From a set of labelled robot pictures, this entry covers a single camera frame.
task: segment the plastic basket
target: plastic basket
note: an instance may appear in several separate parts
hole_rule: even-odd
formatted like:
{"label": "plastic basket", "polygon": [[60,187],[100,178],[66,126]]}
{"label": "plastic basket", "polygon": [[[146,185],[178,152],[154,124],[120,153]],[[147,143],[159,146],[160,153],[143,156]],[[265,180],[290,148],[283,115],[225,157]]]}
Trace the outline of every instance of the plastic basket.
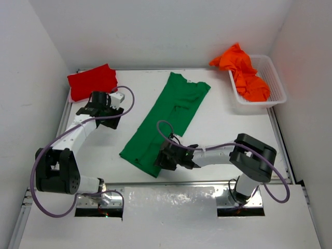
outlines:
{"label": "plastic basket", "polygon": [[258,71],[257,76],[261,77],[270,87],[270,97],[264,102],[251,102],[245,100],[238,94],[232,72],[229,71],[238,106],[249,108],[270,108],[274,105],[285,103],[287,96],[271,59],[264,55],[252,55],[250,56],[250,59],[253,68]]}

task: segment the green t-shirt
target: green t-shirt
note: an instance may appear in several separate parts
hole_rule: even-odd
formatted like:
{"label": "green t-shirt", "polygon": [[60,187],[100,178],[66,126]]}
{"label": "green t-shirt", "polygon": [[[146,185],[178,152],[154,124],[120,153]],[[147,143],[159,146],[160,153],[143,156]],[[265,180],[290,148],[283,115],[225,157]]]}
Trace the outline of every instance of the green t-shirt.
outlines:
{"label": "green t-shirt", "polygon": [[[154,162],[164,141],[157,131],[157,122],[168,121],[172,124],[174,133],[182,136],[210,88],[204,82],[188,82],[181,74],[171,73],[156,103],[120,156],[157,177],[161,169],[154,166]],[[160,130],[166,136],[171,132],[165,123],[160,124]]]}

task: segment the white tabletop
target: white tabletop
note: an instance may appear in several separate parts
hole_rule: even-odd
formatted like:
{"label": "white tabletop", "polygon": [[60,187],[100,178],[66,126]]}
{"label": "white tabletop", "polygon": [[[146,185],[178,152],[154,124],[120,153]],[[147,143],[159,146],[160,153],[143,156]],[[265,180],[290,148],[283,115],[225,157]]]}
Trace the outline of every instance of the white tabletop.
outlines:
{"label": "white tabletop", "polygon": [[[262,110],[259,115],[239,115],[228,73],[204,69],[117,71],[118,84],[130,87],[135,93],[135,106],[121,118],[117,130],[99,126],[86,139],[76,157],[82,175],[100,177],[108,183],[153,183],[227,181],[241,174],[240,170],[230,164],[210,165],[194,170],[178,167],[176,171],[162,170],[158,178],[154,178],[120,158],[119,153],[154,105],[170,72],[180,73],[188,80],[203,81],[211,86],[183,136],[185,145],[216,145],[236,139],[239,133],[247,133],[277,150],[274,165],[287,178],[285,162],[280,155],[281,150],[267,110]],[[121,105],[126,110],[131,104],[131,96],[125,89],[121,89],[121,92],[126,94]],[[68,123],[73,121],[75,113],[85,104],[72,104]]]}
{"label": "white tabletop", "polygon": [[[269,185],[278,197],[282,185]],[[261,189],[265,216],[217,217],[211,188],[124,188],[120,218],[51,218],[33,205],[20,244],[28,248],[255,248],[319,249],[300,185],[290,186],[286,204]],[[39,192],[51,212],[68,209],[73,196]]]}

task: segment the basket rim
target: basket rim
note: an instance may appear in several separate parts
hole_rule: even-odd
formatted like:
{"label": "basket rim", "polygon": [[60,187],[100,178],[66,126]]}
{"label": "basket rim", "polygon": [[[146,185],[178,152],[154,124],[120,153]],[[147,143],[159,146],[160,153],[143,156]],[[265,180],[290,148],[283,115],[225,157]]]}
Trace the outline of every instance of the basket rim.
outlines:
{"label": "basket rim", "polygon": [[235,81],[234,81],[234,78],[233,78],[233,74],[232,74],[232,71],[229,70],[229,76],[230,76],[230,80],[231,80],[231,83],[232,83],[232,88],[233,88],[233,91],[235,93],[235,96],[236,96],[236,99],[237,101],[240,103],[240,104],[243,104],[243,105],[256,105],[256,106],[260,106],[260,105],[276,105],[276,104],[282,104],[282,103],[285,103],[287,101],[287,95],[285,93],[285,90],[284,90],[284,87],[280,81],[280,78],[279,78],[279,75],[273,65],[273,62],[271,60],[270,57],[266,56],[265,54],[250,54],[249,55],[250,58],[259,58],[259,59],[267,59],[268,62],[271,66],[271,69],[272,69],[272,72],[274,74],[274,76],[276,77],[276,85],[280,91],[280,94],[281,94],[281,97],[279,100],[274,100],[274,101],[262,101],[262,102],[251,102],[251,101],[243,101],[239,95],[239,93],[237,92],[237,89],[236,89],[236,86],[235,86]]}

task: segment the orange cloth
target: orange cloth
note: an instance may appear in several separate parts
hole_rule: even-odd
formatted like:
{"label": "orange cloth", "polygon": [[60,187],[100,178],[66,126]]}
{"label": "orange cloth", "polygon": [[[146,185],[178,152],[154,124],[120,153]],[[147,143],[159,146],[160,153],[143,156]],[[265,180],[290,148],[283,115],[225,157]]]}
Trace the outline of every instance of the orange cloth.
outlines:
{"label": "orange cloth", "polygon": [[231,46],[222,56],[214,58],[210,66],[220,70],[231,70],[239,95],[253,102],[266,101],[270,96],[269,86],[258,76],[251,65],[250,57],[238,43]]}

